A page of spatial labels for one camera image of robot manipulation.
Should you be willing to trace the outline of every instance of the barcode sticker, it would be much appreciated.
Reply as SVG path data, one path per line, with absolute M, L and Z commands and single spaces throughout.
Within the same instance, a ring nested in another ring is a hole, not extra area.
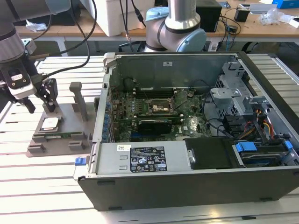
M 117 145 L 117 151 L 130 151 L 131 145 Z

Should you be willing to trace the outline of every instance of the motherboard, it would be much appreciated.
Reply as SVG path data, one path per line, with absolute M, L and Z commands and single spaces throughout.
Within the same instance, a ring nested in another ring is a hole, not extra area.
M 194 90 L 170 93 L 113 91 L 115 142 L 173 141 L 212 136 Z

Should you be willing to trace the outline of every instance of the plastic bag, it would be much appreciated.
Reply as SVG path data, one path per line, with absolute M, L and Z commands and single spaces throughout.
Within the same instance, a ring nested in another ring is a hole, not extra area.
M 270 9 L 266 14 L 263 13 L 258 17 L 258 21 L 262 25 L 269 25 L 273 23 L 279 23 L 278 19 L 283 15 L 283 13 L 279 12 L 277 8 Z
M 26 27 L 33 32 L 43 31 L 47 29 L 47 25 L 44 23 L 37 24 L 37 23 L 29 22 L 28 20 L 26 20 L 26 22 L 27 22 Z

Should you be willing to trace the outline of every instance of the wooden desk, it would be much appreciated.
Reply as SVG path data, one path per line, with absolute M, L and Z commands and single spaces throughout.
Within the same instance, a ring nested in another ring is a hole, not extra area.
M 258 0 L 228 0 L 232 8 L 236 8 L 240 3 L 256 3 Z M 222 10 L 222 15 L 233 19 L 235 15 L 235 9 L 228 11 L 228 9 Z M 299 8 L 296 9 L 284 9 L 281 12 L 289 15 L 298 15 Z M 292 27 L 286 23 L 280 23 L 279 25 L 267 25 L 262 26 L 257 21 L 259 15 L 249 14 L 246 22 L 240 22 L 242 27 L 241 33 L 236 37 L 235 41 L 240 42 L 299 42 L 299 29 Z M 86 10 L 82 10 L 82 15 L 79 19 L 83 31 L 88 34 L 93 26 L 93 18 Z M 39 33 L 34 33 L 25 27 L 17 27 L 22 38 L 31 38 L 38 36 Z M 210 41 L 210 48 L 218 44 L 225 34 L 224 25 L 218 24 L 215 33 L 207 33 L 207 41 Z M 132 41 L 145 40 L 145 29 L 135 29 L 130 31 Z M 83 39 L 80 31 L 76 26 L 52 26 L 51 29 L 41 37 L 40 41 L 56 41 L 60 50 L 65 50 L 65 41 L 81 41 Z M 90 41 L 125 41 L 125 33 L 121 35 L 108 37 L 103 30 L 97 25 L 93 35 L 89 39 Z

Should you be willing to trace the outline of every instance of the plug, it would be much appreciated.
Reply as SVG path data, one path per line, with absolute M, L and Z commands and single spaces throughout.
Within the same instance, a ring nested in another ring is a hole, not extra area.
M 232 25 L 229 25 L 228 26 L 228 30 L 229 30 L 229 32 L 230 33 L 237 33 L 237 31 L 238 31 L 238 27 L 237 26 L 232 26 Z

